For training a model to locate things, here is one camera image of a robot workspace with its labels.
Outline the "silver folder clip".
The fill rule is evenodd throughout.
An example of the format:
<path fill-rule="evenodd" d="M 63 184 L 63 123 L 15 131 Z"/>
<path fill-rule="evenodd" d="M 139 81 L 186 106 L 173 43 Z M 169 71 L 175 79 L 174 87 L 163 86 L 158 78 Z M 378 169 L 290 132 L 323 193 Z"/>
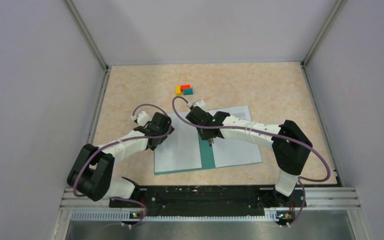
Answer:
<path fill-rule="evenodd" d="M 214 139 L 210 139 L 208 142 L 209 142 L 209 146 L 212 147 L 214 144 Z"/>

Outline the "green file folder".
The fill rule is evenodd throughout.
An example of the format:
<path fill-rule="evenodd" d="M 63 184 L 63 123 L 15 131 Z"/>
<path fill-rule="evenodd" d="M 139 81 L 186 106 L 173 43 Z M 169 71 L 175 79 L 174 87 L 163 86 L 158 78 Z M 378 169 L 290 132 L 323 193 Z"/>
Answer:
<path fill-rule="evenodd" d="M 210 169 L 216 169 L 216 168 L 213 168 L 210 166 L 210 163 L 209 163 L 209 141 L 207 140 L 202 140 L 198 134 L 198 141 L 199 141 L 199 149 L 200 149 L 200 157 L 201 157 L 201 164 L 202 164 L 202 168 L 201 169 L 196 169 L 196 170 L 190 170 L 190 171 L 187 171 L 187 172 L 191 172 L 191 171 L 198 171 L 198 170 L 210 170 Z"/>

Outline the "printed white paper sheet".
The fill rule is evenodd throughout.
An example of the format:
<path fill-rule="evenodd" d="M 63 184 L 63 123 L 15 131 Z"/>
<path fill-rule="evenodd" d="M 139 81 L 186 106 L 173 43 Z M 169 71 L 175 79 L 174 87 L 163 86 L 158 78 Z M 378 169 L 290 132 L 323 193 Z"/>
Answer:
<path fill-rule="evenodd" d="M 241 120 L 252 120 L 247 105 L 213 109 L 209 110 L 209 113 L 214 115 L 218 111 L 230 113 Z M 211 143 L 208 160 L 213 168 L 260 164 L 263 162 L 260 148 L 257 145 L 243 140 L 223 138 L 215 138 Z"/>

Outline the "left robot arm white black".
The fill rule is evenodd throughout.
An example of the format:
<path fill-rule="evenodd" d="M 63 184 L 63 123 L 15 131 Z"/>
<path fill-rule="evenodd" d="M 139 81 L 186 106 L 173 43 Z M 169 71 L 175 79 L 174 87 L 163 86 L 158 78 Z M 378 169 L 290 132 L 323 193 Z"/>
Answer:
<path fill-rule="evenodd" d="M 154 151 L 175 129 L 172 119 L 160 112 L 149 116 L 141 111 L 133 119 L 137 127 L 127 135 L 99 146 L 88 143 L 80 149 L 66 180 L 75 196 L 85 196 L 94 202 L 120 197 L 129 207 L 140 202 L 136 183 L 114 177 L 114 166 L 136 153 Z"/>

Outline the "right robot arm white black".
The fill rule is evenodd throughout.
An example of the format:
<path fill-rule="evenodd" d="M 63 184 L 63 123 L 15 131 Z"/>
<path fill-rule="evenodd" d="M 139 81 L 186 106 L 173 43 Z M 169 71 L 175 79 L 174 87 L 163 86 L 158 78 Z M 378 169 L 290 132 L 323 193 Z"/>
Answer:
<path fill-rule="evenodd" d="M 272 149 L 280 169 L 273 200 L 279 206 L 287 206 L 293 200 L 293 190 L 313 146 L 294 121 L 262 124 L 224 111 L 211 114 L 199 106 L 193 106 L 185 118 L 197 128 L 202 140 L 240 140 Z"/>

